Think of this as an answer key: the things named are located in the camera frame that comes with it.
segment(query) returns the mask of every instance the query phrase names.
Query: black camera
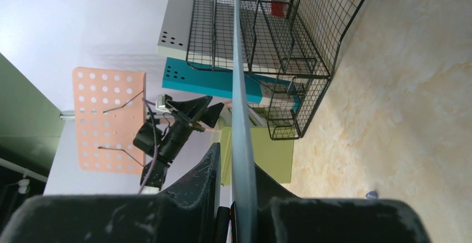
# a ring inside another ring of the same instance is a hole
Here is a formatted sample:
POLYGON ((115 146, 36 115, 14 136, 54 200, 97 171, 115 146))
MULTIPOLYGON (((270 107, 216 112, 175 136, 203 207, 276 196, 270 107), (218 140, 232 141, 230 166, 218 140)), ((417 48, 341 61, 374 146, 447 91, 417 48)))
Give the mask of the black camera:
MULTIPOLYGON (((224 104, 217 103, 208 107, 212 99, 212 96, 204 96, 194 100, 176 102, 168 95, 159 97, 156 109, 164 114, 172 115, 175 122, 164 134, 161 129, 153 125, 154 114, 150 112, 150 117, 139 129, 133 140, 133 145, 151 157, 154 157, 154 147, 156 143, 158 144, 155 165, 145 183, 146 186, 157 187, 159 190, 162 188, 168 168, 189 139, 191 133, 195 130, 205 131, 205 128, 199 122, 211 128, 215 127, 224 104)), ((150 170, 151 163, 146 164, 142 170, 141 184, 150 170)))

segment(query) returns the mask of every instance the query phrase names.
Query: white perforated panel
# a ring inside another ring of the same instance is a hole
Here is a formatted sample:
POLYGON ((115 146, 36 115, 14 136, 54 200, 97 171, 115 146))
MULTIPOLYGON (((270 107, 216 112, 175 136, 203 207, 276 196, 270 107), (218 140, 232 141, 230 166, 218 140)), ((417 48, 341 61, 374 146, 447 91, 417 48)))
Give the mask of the white perforated panel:
POLYGON ((78 164, 83 170, 141 174, 144 153, 132 141, 145 121, 145 76, 145 72, 74 69, 78 164))

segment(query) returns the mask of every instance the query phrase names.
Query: beige marble floor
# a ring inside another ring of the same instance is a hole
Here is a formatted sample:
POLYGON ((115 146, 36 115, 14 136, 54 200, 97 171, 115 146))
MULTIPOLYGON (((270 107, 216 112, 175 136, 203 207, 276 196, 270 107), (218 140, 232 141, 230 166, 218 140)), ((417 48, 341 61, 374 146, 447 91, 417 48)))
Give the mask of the beige marble floor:
POLYGON ((472 242, 472 0, 367 0, 342 49, 287 187, 376 189, 435 242, 472 242))

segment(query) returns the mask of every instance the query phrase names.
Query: black wire grid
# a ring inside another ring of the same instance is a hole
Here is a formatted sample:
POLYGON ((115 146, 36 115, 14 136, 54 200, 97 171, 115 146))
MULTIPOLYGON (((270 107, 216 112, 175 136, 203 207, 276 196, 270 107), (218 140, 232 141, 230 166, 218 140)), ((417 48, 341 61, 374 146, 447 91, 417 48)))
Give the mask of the black wire grid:
MULTIPOLYGON (((252 105, 273 140, 304 136, 335 72, 341 42, 364 0, 241 0, 244 70, 271 91, 252 105)), ((233 67, 234 0, 194 0, 187 62, 233 67)))

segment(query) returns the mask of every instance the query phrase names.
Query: gray strip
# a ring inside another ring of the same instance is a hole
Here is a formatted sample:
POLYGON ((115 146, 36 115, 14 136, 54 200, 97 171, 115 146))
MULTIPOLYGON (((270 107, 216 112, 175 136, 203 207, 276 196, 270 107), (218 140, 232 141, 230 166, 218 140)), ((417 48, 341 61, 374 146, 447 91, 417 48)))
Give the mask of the gray strip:
MULTIPOLYGON (((240 34, 239 9, 235 0, 234 33, 240 34)), ((255 242, 257 235, 257 195, 250 125, 244 85, 241 41, 233 38, 233 130, 232 130, 232 188, 236 206, 238 242, 255 242)))

